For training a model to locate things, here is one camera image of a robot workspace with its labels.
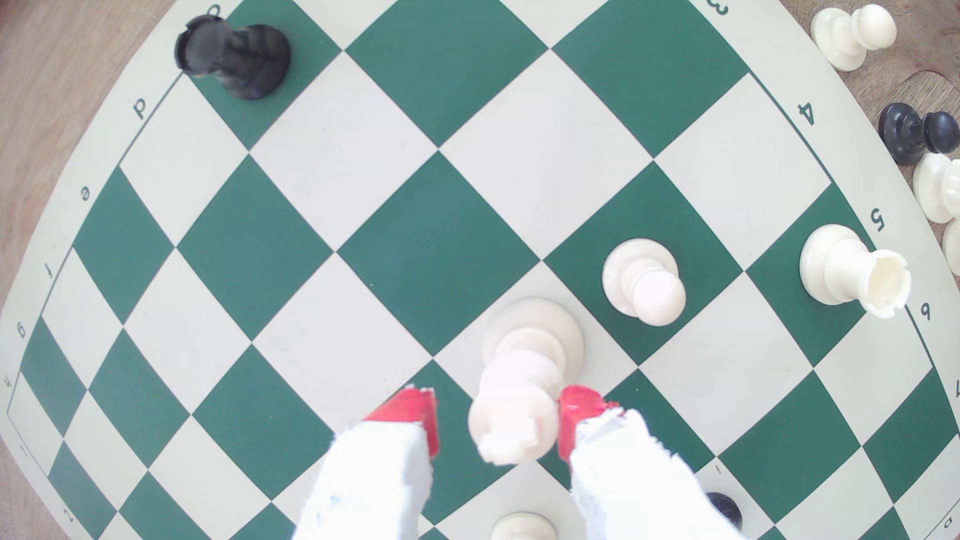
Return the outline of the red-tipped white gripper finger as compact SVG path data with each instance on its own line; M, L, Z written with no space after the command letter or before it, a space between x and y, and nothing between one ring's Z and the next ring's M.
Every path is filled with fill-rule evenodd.
M407 385L336 434L293 539L417 539L439 452L438 400Z
M587 539L743 539L640 411L571 384L558 412L558 455Z

